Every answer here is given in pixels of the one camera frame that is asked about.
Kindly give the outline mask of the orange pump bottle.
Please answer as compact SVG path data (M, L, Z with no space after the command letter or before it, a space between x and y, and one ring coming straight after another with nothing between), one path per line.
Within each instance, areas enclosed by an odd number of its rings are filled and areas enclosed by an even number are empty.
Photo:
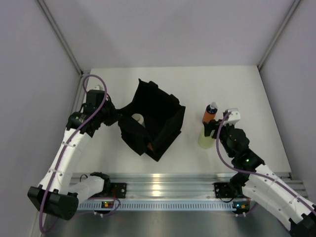
M211 104L209 104L205 109L202 122L209 123L211 120L215 119L217 111L218 111L218 107L215 102L212 102Z

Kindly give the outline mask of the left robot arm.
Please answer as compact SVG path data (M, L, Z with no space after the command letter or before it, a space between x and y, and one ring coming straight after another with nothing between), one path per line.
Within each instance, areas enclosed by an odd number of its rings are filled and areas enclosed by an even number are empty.
M70 115L64 138L55 159L40 183L28 190L27 196L38 211L70 220L78 206L90 197L106 197L111 193L110 177L91 173L83 182L71 185L78 161L96 130L110 126L119 118L105 91L90 90L78 112Z

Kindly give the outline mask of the black canvas bag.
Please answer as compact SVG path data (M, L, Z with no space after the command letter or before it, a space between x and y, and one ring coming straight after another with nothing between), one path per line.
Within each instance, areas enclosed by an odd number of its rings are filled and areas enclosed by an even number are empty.
M138 155L147 154L159 161L181 133L185 109L178 98L156 83L140 79L131 103L118 111L122 115L118 120L121 137ZM133 114L144 117L144 127L132 118Z

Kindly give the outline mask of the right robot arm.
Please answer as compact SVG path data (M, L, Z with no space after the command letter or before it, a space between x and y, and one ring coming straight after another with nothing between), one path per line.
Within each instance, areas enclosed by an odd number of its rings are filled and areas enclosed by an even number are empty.
M316 235L316 205L282 181L265 162L249 148L249 139L242 129L222 120L205 122L204 133L222 145L236 171L228 189L235 197L255 201L287 229L292 237Z

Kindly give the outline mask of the yellow pump lotion bottle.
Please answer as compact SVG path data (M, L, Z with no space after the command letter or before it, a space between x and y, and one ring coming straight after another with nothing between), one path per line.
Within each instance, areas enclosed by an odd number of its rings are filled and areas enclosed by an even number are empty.
M212 138L214 131L210 133L210 136L205 136L204 134L204 127L201 129L197 143L202 149L209 149L212 147L215 139Z

